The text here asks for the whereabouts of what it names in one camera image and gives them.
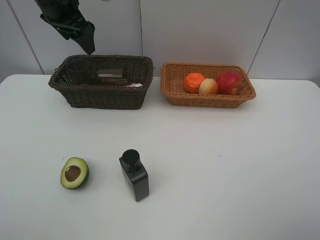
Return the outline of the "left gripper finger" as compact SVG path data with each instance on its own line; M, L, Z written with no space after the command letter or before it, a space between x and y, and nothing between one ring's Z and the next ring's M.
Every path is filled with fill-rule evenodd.
M76 42L86 54L92 54L96 50L94 33L95 26L90 21L87 21L86 26L82 27L80 32L77 32L73 36L72 40Z

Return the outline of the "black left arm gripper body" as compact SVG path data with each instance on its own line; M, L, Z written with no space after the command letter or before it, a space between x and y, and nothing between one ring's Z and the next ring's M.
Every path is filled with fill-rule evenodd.
M51 25L66 40L77 40L88 25L79 10L78 0L35 0L40 18Z

